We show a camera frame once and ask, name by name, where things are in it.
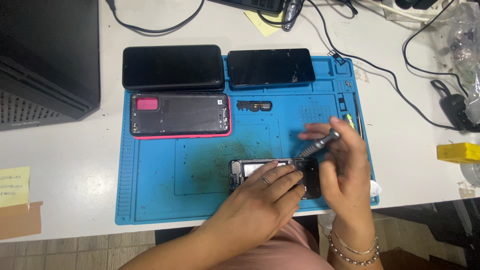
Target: pink shirt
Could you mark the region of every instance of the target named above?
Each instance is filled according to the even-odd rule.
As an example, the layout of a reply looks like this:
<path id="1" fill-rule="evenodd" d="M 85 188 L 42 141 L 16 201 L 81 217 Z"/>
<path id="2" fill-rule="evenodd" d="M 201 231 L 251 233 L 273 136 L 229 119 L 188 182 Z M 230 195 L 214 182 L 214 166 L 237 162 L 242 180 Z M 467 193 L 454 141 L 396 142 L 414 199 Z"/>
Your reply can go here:
<path id="1" fill-rule="evenodd" d="M 313 235 L 290 220 L 272 239 L 239 256 L 221 262 L 212 270 L 333 270 L 319 255 Z"/>

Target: tiled floor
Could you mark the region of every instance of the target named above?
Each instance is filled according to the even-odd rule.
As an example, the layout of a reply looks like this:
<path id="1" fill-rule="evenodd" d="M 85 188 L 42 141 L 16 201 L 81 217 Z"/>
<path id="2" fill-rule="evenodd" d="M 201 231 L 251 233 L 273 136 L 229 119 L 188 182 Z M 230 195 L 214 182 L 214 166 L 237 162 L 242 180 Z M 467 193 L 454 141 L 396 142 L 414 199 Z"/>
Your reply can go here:
<path id="1" fill-rule="evenodd" d="M 0 269 L 117 270 L 153 246 L 154 231 L 2 243 Z"/>
<path id="2" fill-rule="evenodd" d="M 435 241 L 428 226 L 374 214 L 380 251 L 400 247 L 425 259 L 433 255 L 466 266 L 463 249 Z M 117 270 L 155 246 L 153 231 L 0 244 L 0 270 Z M 320 254 L 328 239 L 320 231 Z"/>
<path id="3" fill-rule="evenodd" d="M 380 252 L 400 247 L 424 259 L 429 255 L 466 267 L 463 248 L 437 242 L 425 224 L 373 213 Z M 326 258 L 328 238 L 320 230 L 320 255 Z"/>

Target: silver bracelet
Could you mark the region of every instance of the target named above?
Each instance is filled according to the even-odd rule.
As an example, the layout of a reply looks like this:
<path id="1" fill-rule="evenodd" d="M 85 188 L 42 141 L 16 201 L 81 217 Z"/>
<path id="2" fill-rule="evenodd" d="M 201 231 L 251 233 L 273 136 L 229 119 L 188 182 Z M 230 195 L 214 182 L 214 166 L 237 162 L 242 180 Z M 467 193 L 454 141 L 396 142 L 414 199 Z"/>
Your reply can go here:
<path id="1" fill-rule="evenodd" d="M 372 250 L 377 246 L 377 239 L 378 239 L 378 238 L 377 238 L 377 236 L 375 235 L 374 242 L 373 242 L 373 246 L 372 246 L 371 249 L 369 249 L 368 251 L 365 251 L 365 252 L 355 251 L 355 250 L 349 248 L 349 247 L 347 246 L 347 244 L 345 244 L 345 242 L 343 242 L 343 240 L 336 234 L 336 232 L 333 231 L 333 233 L 335 234 L 335 237 L 338 239 L 338 241 L 340 242 L 340 244 L 341 244 L 344 248 L 346 248 L 346 249 L 348 249 L 349 251 L 351 251 L 351 252 L 353 252 L 353 253 L 355 253 L 355 254 L 358 254 L 358 255 L 368 254 L 368 253 L 372 252 Z"/>
<path id="2" fill-rule="evenodd" d="M 362 265 L 363 266 L 368 266 L 369 264 L 374 263 L 375 260 L 378 258 L 378 254 L 380 253 L 380 249 L 377 245 L 377 241 L 375 240 L 375 253 L 374 253 L 373 257 L 369 260 L 366 260 L 366 261 L 355 261 L 355 260 L 352 260 L 350 258 L 347 258 L 345 255 L 340 253 L 340 251 L 333 245 L 332 233 L 330 233 L 330 235 L 328 236 L 328 243 L 330 244 L 330 247 L 333 249 L 333 251 L 335 251 L 342 259 L 346 260 L 349 263 L 354 263 L 357 266 L 362 266 Z"/>

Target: hand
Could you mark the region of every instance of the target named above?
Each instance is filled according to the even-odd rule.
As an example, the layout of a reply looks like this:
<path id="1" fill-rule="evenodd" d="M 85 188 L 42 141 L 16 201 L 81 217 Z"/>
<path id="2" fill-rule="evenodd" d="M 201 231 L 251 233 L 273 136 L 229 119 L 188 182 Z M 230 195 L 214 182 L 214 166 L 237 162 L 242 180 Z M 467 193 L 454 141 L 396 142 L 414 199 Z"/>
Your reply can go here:
<path id="1" fill-rule="evenodd" d="M 242 183 L 198 230 L 221 246 L 228 259 L 263 244 L 274 236 L 298 209 L 305 187 L 303 176 L 293 165 L 272 161 L 257 169 Z M 267 186 L 260 177 L 267 179 Z"/>
<path id="2" fill-rule="evenodd" d="M 327 145 L 331 153 L 320 163 L 320 187 L 328 206 L 337 217 L 349 224 L 372 218 L 370 210 L 370 163 L 367 146 L 357 131 L 335 116 L 330 124 L 306 124 L 299 139 L 311 140 L 326 136 L 330 128 L 340 139 Z"/>

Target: black computer case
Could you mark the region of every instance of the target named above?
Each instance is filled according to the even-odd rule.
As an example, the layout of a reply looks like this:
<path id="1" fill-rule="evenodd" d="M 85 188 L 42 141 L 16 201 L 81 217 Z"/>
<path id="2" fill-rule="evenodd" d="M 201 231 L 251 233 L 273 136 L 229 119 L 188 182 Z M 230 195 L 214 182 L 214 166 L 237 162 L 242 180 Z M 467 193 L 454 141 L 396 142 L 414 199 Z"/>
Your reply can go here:
<path id="1" fill-rule="evenodd" d="M 81 120 L 99 104 L 98 1 L 0 1 L 0 131 Z"/>

